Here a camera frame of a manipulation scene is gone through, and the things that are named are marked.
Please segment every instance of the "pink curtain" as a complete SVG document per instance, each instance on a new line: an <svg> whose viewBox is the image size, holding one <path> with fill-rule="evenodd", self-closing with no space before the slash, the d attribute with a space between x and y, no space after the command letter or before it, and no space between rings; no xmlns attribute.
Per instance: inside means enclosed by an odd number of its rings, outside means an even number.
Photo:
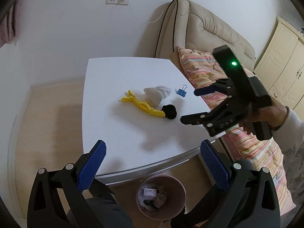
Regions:
<svg viewBox="0 0 304 228"><path fill-rule="evenodd" d="M19 34L19 15L21 0L16 0L0 25L0 47L9 43Z"/></svg>

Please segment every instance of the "crumpled white fabric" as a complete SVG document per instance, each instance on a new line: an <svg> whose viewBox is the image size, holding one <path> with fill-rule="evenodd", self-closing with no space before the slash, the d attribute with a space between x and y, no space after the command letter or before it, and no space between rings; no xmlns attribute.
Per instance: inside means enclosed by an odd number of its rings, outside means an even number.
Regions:
<svg viewBox="0 0 304 228"><path fill-rule="evenodd" d="M170 96L171 89L165 86L149 87L143 90L151 106L159 105L163 99Z"/></svg>

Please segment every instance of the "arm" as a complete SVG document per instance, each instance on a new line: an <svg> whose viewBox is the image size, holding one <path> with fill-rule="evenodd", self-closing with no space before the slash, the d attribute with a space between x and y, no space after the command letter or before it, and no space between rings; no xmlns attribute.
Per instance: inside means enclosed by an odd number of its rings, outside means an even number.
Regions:
<svg viewBox="0 0 304 228"><path fill-rule="evenodd" d="M259 109L251 114L248 122L266 121L272 127L273 139L279 145L283 155L287 188L297 206L304 200L304 122L296 113L272 99L272 106ZM251 131L242 123L247 134Z"/></svg>

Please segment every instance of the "black pom-pom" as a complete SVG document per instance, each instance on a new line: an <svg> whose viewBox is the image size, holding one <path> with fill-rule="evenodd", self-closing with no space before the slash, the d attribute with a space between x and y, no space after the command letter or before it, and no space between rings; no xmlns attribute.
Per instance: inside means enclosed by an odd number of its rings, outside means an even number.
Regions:
<svg viewBox="0 0 304 228"><path fill-rule="evenodd" d="M165 113L166 118L174 119L177 116L176 108L172 104L164 105L161 110Z"/></svg>

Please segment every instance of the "striped bedding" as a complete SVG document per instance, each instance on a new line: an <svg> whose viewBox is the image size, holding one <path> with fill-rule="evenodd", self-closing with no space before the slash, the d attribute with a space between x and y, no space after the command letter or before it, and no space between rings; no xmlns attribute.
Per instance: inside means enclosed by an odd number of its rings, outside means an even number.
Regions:
<svg viewBox="0 0 304 228"><path fill-rule="evenodd" d="M192 51L182 47L178 47L178 52L182 69L195 88L206 87L217 79L227 78L211 53ZM244 70L247 76L254 76L248 69L244 68ZM202 96L210 109L214 109L226 97L226 95L217 92ZM273 177L278 176L279 184L276 190L281 215L295 207L291 194L286 187L283 154L273 138L267 141L259 141L254 135L247 135L238 125L235 125L226 130L224 139L236 159L248 159L256 170L266 166Z"/></svg>

